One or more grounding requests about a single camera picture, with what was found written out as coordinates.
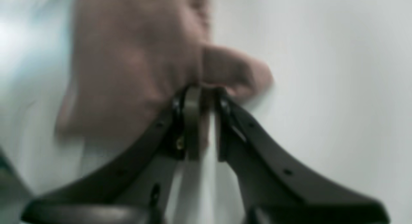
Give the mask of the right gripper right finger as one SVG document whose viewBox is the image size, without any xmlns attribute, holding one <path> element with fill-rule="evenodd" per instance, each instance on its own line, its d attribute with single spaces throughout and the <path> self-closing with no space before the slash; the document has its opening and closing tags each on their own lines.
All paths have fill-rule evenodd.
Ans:
<svg viewBox="0 0 412 224">
<path fill-rule="evenodd" d="M 235 172 L 245 224 L 389 224 L 376 199 L 313 171 L 279 146 L 225 89 L 215 90 L 218 160 Z"/>
</svg>

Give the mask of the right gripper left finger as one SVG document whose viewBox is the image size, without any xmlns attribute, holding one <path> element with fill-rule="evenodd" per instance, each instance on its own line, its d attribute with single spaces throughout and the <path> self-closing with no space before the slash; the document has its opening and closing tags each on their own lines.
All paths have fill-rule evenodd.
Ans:
<svg viewBox="0 0 412 224">
<path fill-rule="evenodd" d="M 161 224 L 179 161 L 200 159 L 202 89 L 178 92 L 171 106 L 118 157 L 25 207 L 30 224 Z"/>
</svg>

